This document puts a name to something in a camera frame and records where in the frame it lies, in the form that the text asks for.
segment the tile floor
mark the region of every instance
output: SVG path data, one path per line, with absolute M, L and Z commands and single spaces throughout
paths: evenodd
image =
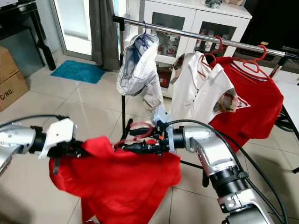
M 57 66 L 65 60 L 86 60 L 54 53 Z M 107 72 L 98 84 L 76 82 L 50 76 L 44 67 L 31 75 L 30 91 L 0 113 L 1 122 L 39 113 L 69 115 L 78 125 L 78 139 L 106 135 L 111 142 L 121 136 L 121 97 L 115 83 L 117 73 Z M 141 98 L 126 99 L 127 119 L 149 120 Z M 24 125 L 47 128 L 53 119 L 24 121 Z M 286 204 L 291 224 L 299 224 L 299 174 L 291 170 L 299 166 L 299 144 L 292 133 L 274 127 L 269 138 L 250 140 L 244 148 L 275 184 Z M 199 164 L 197 157 L 179 150 L 183 160 Z M 237 154 L 252 181 L 277 206 L 274 195 L 240 153 Z M 181 183 L 170 188 L 151 224 L 220 224 L 225 218 L 213 188 L 201 185 L 202 172 L 181 165 Z M 1 224 L 80 224 L 79 198 L 59 191 L 49 179 L 48 160 L 36 155 L 17 155 L 0 178 Z

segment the white cabinet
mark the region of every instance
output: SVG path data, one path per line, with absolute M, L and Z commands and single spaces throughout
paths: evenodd
M 220 35 L 224 39 L 240 41 L 251 15 L 243 6 L 223 3 L 219 9 L 208 8 L 200 0 L 142 0 L 140 3 L 139 20 L 147 23 L 202 33 Z M 147 30 L 147 33 L 159 38 L 157 71 L 163 96 L 172 97 L 173 86 L 170 80 L 174 76 L 169 68 L 183 53 L 199 50 L 209 52 L 217 48 L 216 44 L 195 40 L 187 37 L 170 35 L 165 32 Z M 232 56 L 233 47 L 224 46 L 218 56 Z

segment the white wall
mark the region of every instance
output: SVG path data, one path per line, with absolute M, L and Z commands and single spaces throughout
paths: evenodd
M 57 3 L 64 33 L 87 38 L 83 0 L 58 0 Z
M 60 42 L 49 0 L 37 0 L 36 5 L 47 37 L 48 46 L 54 52 L 60 48 Z

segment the black table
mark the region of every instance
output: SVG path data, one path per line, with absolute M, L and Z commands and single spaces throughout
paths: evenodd
M 56 68 L 56 65 L 51 50 L 46 45 L 47 39 L 41 23 L 39 13 L 37 11 L 35 0 L 21 0 L 15 5 L 8 5 L 0 8 L 0 23 L 9 24 L 10 21 L 14 21 L 18 16 L 24 14 L 30 14 L 38 37 L 38 42 L 36 46 L 42 49 L 49 69 L 54 70 Z

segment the glass cabinet door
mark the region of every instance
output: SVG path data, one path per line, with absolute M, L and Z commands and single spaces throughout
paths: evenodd
M 197 11 L 191 32 L 208 36 L 218 35 L 223 39 L 239 42 L 249 21 L 230 15 Z M 206 53 L 217 49 L 219 44 L 189 38 L 186 52 Z M 234 47 L 223 45 L 217 56 L 232 56 L 234 51 Z
M 195 9 L 145 1 L 144 21 L 163 27 L 191 31 L 195 13 Z M 187 37 L 155 30 L 147 30 L 147 32 L 159 38 L 156 61 L 173 64 L 175 58 L 185 52 Z

